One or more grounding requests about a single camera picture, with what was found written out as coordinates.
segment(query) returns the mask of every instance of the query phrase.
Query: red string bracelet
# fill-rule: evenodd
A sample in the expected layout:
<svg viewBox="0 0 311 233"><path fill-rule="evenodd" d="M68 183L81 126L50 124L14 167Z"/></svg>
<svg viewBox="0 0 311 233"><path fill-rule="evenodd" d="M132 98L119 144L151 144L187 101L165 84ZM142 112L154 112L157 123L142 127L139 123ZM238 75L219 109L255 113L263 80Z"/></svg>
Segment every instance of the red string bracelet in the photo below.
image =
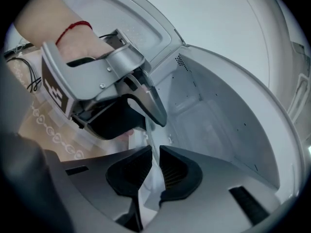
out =
<svg viewBox="0 0 311 233"><path fill-rule="evenodd" d="M57 44L59 43L59 41L61 40L61 38L64 36L64 34L65 34L69 29L73 29L75 26L78 26L78 25L87 25L87 26L89 26L89 27L93 30L91 24L89 24L87 21L77 21L77 22L75 22L75 23L70 24L69 27L65 29L65 31L60 35L60 37L58 37L58 39L57 39L57 41L56 41L55 44L57 45Z"/></svg>

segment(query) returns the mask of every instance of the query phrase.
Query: hand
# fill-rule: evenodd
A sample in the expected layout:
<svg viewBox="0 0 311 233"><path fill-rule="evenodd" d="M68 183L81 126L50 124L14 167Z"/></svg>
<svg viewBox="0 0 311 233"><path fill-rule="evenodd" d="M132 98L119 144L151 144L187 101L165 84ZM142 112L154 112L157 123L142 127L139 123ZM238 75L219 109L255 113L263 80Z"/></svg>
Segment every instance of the hand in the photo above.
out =
<svg viewBox="0 0 311 233"><path fill-rule="evenodd" d="M82 57L98 58L114 49L98 38L91 28L86 25L79 25L68 30L57 44L58 50L64 61L70 62ZM133 130L118 136L118 139L127 140Z"/></svg>

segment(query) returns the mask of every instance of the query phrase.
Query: black sticker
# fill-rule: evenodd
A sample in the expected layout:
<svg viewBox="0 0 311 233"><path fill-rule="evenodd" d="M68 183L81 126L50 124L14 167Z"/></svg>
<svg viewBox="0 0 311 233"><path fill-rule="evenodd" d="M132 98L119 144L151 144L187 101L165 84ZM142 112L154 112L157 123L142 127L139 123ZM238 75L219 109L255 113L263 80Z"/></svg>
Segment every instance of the black sticker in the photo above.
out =
<svg viewBox="0 0 311 233"><path fill-rule="evenodd" d="M68 104L68 97L65 95L63 90L60 88L55 78L51 74L47 64L42 58L42 81L45 89L57 104L57 106L66 114L66 108Z"/></svg>

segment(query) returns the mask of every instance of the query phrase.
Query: black cable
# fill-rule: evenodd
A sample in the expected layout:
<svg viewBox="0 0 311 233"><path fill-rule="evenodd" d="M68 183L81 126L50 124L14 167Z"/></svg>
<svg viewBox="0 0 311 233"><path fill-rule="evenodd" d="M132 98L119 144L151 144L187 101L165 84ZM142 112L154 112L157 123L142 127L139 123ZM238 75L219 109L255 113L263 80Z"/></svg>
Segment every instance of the black cable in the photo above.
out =
<svg viewBox="0 0 311 233"><path fill-rule="evenodd" d="M27 90L30 87L30 92L36 91L38 89L38 84L41 82L41 77L36 78L36 74L35 74L33 68L31 67L30 63L27 60L25 60L23 58L19 58L19 57L13 57L13 58L7 60L7 62L9 62L11 60L20 60L20 61L25 63L25 65L29 69L29 74L30 74L30 84L27 86Z"/></svg>
<svg viewBox="0 0 311 233"><path fill-rule="evenodd" d="M116 36L117 34L116 33L109 33L109 34L104 34L102 36L99 36L99 38L103 38L103 37L106 37L106 36Z"/></svg>

